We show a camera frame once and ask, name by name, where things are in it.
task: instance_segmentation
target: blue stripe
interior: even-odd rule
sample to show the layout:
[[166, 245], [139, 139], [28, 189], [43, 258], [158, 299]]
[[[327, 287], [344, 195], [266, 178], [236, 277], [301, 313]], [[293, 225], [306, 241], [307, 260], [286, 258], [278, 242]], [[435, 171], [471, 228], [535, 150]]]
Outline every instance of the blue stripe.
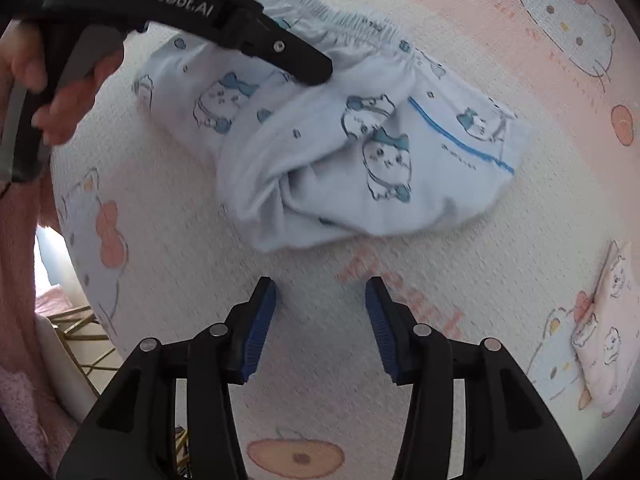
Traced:
[[422, 118], [425, 121], [427, 121], [429, 126], [431, 126], [439, 134], [447, 137], [447, 139], [449, 139], [451, 142], [455, 143], [455, 145], [458, 146], [459, 148], [465, 150], [467, 153], [470, 153], [471, 155], [475, 155], [476, 157], [481, 158], [485, 162], [495, 162], [498, 165], [499, 168], [503, 168], [504, 170], [507, 170], [511, 174], [515, 174], [516, 173], [515, 170], [511, 166], [509, 166], [507, 163], [499, 160], [498, 158], [495, 158], [493, 155], [489, 155], [488, 153], [479, 152], [478, 150], [475, 150], [471, 146], [467, 146], [464, 142], [461, 142], [460, 140], [457, 140], [449, 132], [447, 132], [446, 130], [443, 130], [442, 127], [439, 124], [435, 123], [433, 121], [433, 119], [431, 119], [427, 115], [427, 112], [425, 112], [422, 109], [422, 107], [415, 101], [415, 99], [413, 97], [409, 97], [409, 104], [412, 107], [415, 108], [415, 110], [422, 116]]

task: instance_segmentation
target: hello kitty print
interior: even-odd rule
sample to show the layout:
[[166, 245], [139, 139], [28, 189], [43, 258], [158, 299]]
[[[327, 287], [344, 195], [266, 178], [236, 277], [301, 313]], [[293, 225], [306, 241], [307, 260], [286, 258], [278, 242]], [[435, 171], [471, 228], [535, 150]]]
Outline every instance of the hello kitty print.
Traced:
[[118, 282], [129, 249], [118, 230], [118, 206], [102, 202], [98, 187], [98, 170], [92, 168], [62, 197], [58, 216], [82, 290], [101, 325], [113, 333]]
[[574, 308], [555, 308], [546, 318], [542, 340], [527, 367], [527, 377], [545, 401], [560, 396], [580, 378], [580, 365], [570, 343], [574, 328]]
[[608, 79], [616, 31], [589, 0], [520, 0], [533, 20], [581, 70]]

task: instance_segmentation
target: metal screw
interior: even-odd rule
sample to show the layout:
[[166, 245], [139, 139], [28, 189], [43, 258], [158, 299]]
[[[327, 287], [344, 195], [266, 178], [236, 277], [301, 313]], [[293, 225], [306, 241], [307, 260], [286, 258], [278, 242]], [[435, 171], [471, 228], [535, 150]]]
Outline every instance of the metal screw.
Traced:
[[143, 339], [140, 343], [140, 349], [143, 352], [151, 352], [156, 346], [158, 346], [158, 342], [151, 337]]
[[431, 335], [431, 327], [424, 323], [418, 323], [414, 325], [414, 334], [419, 335], [420, 337], [427, 337], [428, 335]]
[[484, 340], [484, 346], [486, 346], [487, 350], [491, 352], [497, 352], [500, 348], [502, 348], [502, 344], [497, 339], [490, 337], [489, 339]]
[[223, 336], [227, 332], [229, 332], [229, 329], [226, 327], [224, 323], [216, 323], [215, 325], [211, 325], [211, 328], [209, 328], [209, 333], [213, 337]]

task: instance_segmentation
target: cartoon cat print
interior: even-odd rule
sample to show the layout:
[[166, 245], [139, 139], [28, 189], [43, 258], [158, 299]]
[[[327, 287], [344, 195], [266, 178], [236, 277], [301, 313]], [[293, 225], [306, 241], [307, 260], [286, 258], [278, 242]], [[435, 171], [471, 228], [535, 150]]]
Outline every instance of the cartoon cat print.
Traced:
[[503, 134], [507, 118], [502, 114], [491, 120], [485, 120], [478, 115], [478, 112], [467, 108], [463, 114], [456, 115], [456, 119], [462, 124], [465, 131], [475, 139], [490, 142], [504, 140]]
[[591, 338], [594, 332], [598, 327], [598, 319], [596, 318], [596, 313], [592, 312], [589, 316], [589, 319], [582, 326], [580, 330], [574, 333], [574, 337], [572, 338], [572, 343], [574, 346], [578, 348], [583, 348], [585, 343]]
[[606, 338], [604, 339], [604, 351], [602, 353], [602, 359], [604, 364], [609, 366], [613, 362], [618, 360], [618, 353], [620, 352], [620, 332], [614, 326], [609, 329]]
[[229, 72], [198, 97], [193, 107], [193, 117], [198, 126], [226, 134], [240, 108], [257, 89], [258, 85], [240, 81], [234, 72]]
[[137, 95], [140, 102], [151, 111], [151, 101], [154, 96], [154, 82], [148, 74], [143, 75], [133, 82], [133, 93]]
[[128, 248], [117, 230], [115, 202], [101, 202], [98, 171], [62, 197], [59, 211], [62, 231], [82, 289], [98, 319], [110, 326], [118, 305], [118, 280], [128, 259]]
[[611, 267], [611, 290], [610, 296], [612, 298], [618, 298], [625, 286], [631, 290], [631, 284], [628, 282], [625, 273], [625, 267], [623, 262], [625, 259], [622, 256], [618, 256], [618, 259]]
[[389, 137], [384, 128], [376, 129], [362, 145], [368, 186], [373, 200], [411, 200], [411, 157], [409, 137]]
[[554, 309], [546, 318], [542, 341], [527, 368], [527, 377], [543, 400], [553, 400], [580, 377], [578, 356], [571, 345], [574, 309]]
[[384, 94], [378, 97], [349, 96], [340, 119], [342, 129], [350, 139], [359, 139], [379, 128], [395, 109], [396, 106]]
[[588, 0], [520, 0], [533, 20], [588, 75], [602, 78], [611, 64], [616, 31]]
[[609, 390], [609, 395], [612, 395], [618, 390], [618, 354], [620, 353], [620, 332], [617, 328], [612, 326], [604, 339], [604, 348], [602, 351], [602, 360], [607, 366], [611, 366], [613, 363], [614, 381], [613, 386]]

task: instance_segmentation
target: hand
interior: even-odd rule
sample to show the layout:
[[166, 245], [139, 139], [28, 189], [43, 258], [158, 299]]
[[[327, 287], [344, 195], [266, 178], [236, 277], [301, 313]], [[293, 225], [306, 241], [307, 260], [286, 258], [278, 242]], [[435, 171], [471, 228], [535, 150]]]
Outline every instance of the hand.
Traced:
[[[101, 60], [93, 74], [60, 89], [50, 104], [41, 106], [34, 113], [31, 124], [42, 130], [44, 143], [55, 146], [71, 139], [78, 123], [94, 107], [98, 90], [119, 69], [123, 60], [124, 48], [121, 48]], [[42, 38], [39, 30], [28, 23], [11, 22], [0, 38], [2, 122], [14, 77], [35, 93], [42, 92], [47, 86]]]

